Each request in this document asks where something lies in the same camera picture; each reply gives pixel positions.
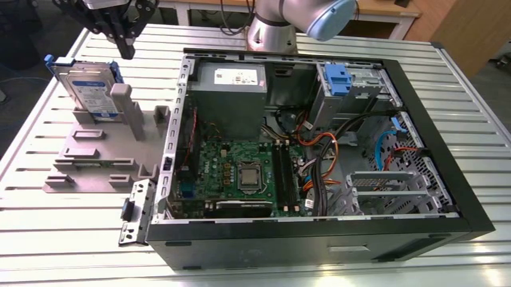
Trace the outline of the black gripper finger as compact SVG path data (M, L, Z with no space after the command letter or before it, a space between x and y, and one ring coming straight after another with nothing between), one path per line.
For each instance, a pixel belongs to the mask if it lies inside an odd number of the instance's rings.
M126 1L54 1L55 6L68 14L93 33L103 33L117 45L122 56L123 14Z
M141 36L146 25L149 24L158 6L159 0L155 1L135 1L137 17L130 16L129 7L123 14L123 33L122 33L122 58L133 59L135 56L135 40Z

